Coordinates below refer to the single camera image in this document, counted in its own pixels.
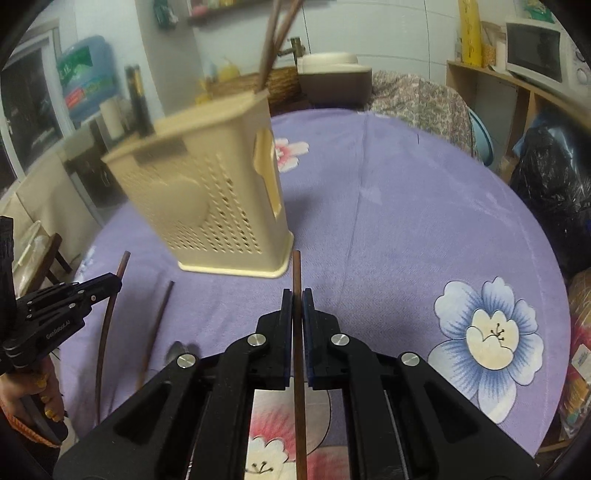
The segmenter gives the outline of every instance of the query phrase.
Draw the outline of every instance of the door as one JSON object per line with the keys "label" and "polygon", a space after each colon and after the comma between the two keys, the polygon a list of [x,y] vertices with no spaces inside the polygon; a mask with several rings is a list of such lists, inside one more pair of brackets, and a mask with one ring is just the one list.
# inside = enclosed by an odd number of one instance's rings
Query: door
{"label": "door", "polygon": [[23,179],[36,159],[73,130],[50,34],[19,46],[0,73],[0,133]]}

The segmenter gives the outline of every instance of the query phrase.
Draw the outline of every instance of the microwave oven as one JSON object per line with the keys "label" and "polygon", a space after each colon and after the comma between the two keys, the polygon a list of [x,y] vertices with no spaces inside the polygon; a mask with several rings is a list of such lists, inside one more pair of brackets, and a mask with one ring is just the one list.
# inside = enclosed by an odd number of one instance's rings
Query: microwave oven
{"label": "microwave oven", "polygon": [[591,105],[591,70],[561,26],[525,18],[506,24],[507,70],[560,96]]}

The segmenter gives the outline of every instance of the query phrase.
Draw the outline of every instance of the blue flower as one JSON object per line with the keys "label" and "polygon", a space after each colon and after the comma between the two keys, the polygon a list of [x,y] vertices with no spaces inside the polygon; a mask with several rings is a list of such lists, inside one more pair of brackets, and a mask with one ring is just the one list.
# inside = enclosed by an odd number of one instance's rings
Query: blue flower
{"label": "blue flower", "polygon": [[511,287],[497,277],[481,293],[449,282],[435,314],[449,340],[431,351],[428,363],[466,398],[477,394],[480,409],[502,422],[515,403],[516,384],[529,385],[542,367],[535,310],[525,300],[516,303]]}

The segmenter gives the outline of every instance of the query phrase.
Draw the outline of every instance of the round table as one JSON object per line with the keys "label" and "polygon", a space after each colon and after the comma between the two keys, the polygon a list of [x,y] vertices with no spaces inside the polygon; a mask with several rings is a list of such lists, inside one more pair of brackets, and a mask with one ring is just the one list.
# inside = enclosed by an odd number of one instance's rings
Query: round table
{"label": "round table", "polygon": [[[396,119],[316,110],[272,125],[288,224],[316,308],[376,352],[417,352],[535,453],[560,398],[570,319],[554,254],[524,204],[454,146]],[[126,249],[131,259],[106,349],[104,416],[134,392],[170,280],[176,284],[151,375],[175,340],[200,356],[223,352],[277,310],[282,289],[291,288],[289,273],[267,280],[181,271],[131,204],[97,236],[79,280],[115,271]],[[94,425],[105,307],[97,305],[61,349],[62,387],[79,435]],[[257,393],[249,458],[267,450],[276,462],[293,459],[289,429],[277,431],[278,415],[293,416],[289,394]],[[309,429],[316,425],[310,456],[323,451],[321,443],[328,450],[344,445],[336,397],[308,391],[307,403]],[[282,444],[269,443],[273,438]]]}

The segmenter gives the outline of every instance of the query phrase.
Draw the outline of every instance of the human hand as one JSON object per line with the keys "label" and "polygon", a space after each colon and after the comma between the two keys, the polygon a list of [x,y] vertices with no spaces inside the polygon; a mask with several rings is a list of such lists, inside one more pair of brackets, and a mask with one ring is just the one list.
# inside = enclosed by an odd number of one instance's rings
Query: human hand
{"label": "human hand", "polygon": [[0,403],[4,412],[13,415],[27,426],[34,422],[25,410],[21,398],[39,394],[45,404],[45,415],[53,421],[64,419],[64,403],[53,362],[47,356],[41,360],[41,371],[36,373],[13,372],[0,375]]}

